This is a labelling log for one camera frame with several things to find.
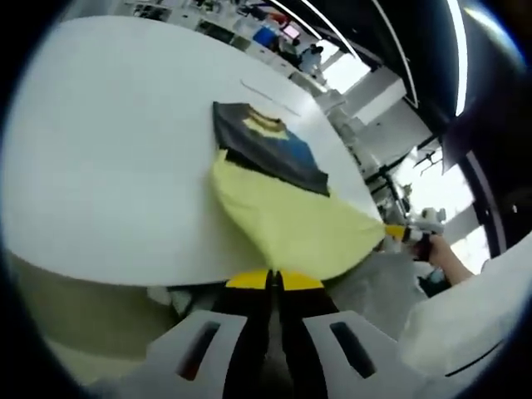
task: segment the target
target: white sleeve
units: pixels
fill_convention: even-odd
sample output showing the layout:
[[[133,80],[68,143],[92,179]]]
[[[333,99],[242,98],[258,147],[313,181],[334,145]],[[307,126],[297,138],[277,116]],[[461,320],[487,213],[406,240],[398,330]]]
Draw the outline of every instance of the white sleeve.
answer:
[[[531,253],[532,233],[489,261],[482,274],[417,304],[399,337],[402,360],[442,376],[506,338],[530,295]]]

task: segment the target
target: blue object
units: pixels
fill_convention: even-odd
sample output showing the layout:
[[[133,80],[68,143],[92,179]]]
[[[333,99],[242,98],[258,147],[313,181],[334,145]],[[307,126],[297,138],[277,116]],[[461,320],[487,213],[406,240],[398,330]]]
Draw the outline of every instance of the blue object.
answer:
[[[267,140],[275,142],[275,145],[278,148],[287,153],[287,155],[291,155],[293,158],[301,162],[305,167],[318,169],[318,165],[316,165],[316,160],[314,159],[313,153],[310,150],[310,147],[308,147],[308,144],[299,139],[291,131],[286,131],[286,134],[288,140],[274,138],[268,138]]]
[[[261,27],[259,31],[254,34],[253,40],[258,44],[268,47],[270,44],[272,44],[276,36],[277,35],[274,31],[268,29],[267,27]]]

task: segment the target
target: ceiling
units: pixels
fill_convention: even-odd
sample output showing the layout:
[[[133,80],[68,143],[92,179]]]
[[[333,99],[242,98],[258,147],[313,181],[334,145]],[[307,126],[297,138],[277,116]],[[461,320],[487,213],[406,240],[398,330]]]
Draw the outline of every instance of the ceiling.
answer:
[[[331,33],[330,28],[300,0],[279,0],[310,25]],[[505,24],[513,27],[508,4],[526,0],[492,0],[489,3],[498,15],[503,15]],[[417,113],[435,134],[442,133],[456,112],[458,92],[458,46],[456,33],[447,0],[310,0],[349,40],[365,47],[379,56],[384,64],[402,77],[407,89],[407,98],[414,100],[414,90],[419,100]],[[397,35],[406,62],[394,37],[380,14],[376,3],[386,14]],[[472,0],[459,0],[464,7]],[[496,76],[511,73],[507,61],[496,50],[484,31],[462,12],[468,41],[469,73],[466,108],[486,91],[489,82]],[[528,24],[521,31],[526,34]],[[328,40],[345,47],[331,33]],[[362,53],[359,55],[370,67],[376,63]]]

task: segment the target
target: window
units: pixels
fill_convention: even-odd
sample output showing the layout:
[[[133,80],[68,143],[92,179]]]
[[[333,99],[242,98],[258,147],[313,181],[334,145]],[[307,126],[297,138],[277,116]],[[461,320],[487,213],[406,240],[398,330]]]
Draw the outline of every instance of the window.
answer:
[[[323,71],[323,77],[327,80],[329,87],[343,94],[369,71],[370,67],[362,61],[355,59],[351,54],[344,54],[338,61]]]
[[[490,248],[484,226],[477,227],[464,239],[454,243],[451,248],[464,266],[474,274],[480,273],[485,261],[490,259]]]
[[[414,168],[410,200],[412,210],[418,214],[424,208],[444,208],[447,213],[445,224],[473,204],[474,197],[460,167],[455,165],[442,174],[441,159],[440,148],[431,160],[423,160]],[[484,262],[490,258],[484,226],[450,244],[458,259],[474,274],[480,273]]]
[[[458,165],[442,174],[441,148],[429,160],[414,168],[411,205],[419,213],[424,208],[445,208],[447,221],[473,204],[473,193]]]

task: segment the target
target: ceiling light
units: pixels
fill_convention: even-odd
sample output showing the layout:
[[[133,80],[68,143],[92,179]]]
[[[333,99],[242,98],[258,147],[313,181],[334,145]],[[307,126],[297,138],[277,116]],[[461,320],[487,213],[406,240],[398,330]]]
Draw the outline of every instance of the ceiling light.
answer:
[[[458,116],[466,107],[467,92],[467,40],[462,12],[457,0],[447,0],[451,11],[452,23],[455,27],[456,44],[458,45],[458,97],[456,98],[456,113]]]
[[[406,69],[406,75],[408,76],[408,82],[410,83],[410,88],[412,90],[412,99],[413,101],[410,101],[408,97],[405,96],[405,100],[408,100],[415,108],[419,106],[419,102],[417,100],[417,92],[416,87],[414,86],[414,78],[412,77],[412,72],[410,71],[410,66],[408,65],[408,59],[406,58],[406,54],[404,50],[402,49],[401,42],[399,42],[399,37],[397,37],[396,31],[393,29],[392,23],[388,19],[388,16],[384,12],[384,10],[381,7],[381,4],[377,0],[372,0],[373,5],[375,8],[379,11],[379,14],[381,14],[381,18],[386,23],[386,26],[388,27],[388,30],[390,31],[390,34],[392,35],[393,41],[396,43],[397,50],[399,51],[399,55],[401,56],[402,63],[405,66]]]
[[[298,21],[301,25],[307,28],[309,32],[311,32],[318,40],[322,40],[322,36],[316,32],[316,29],[308,25],[303,19],[301,19],[296,13],[294,13],[292,10],[278,2],[277,0],[269,0],[273,4],[275,4],[277,7],[281,8],[283,11],[285,11],[287,14],[291,15],[296,21]]]

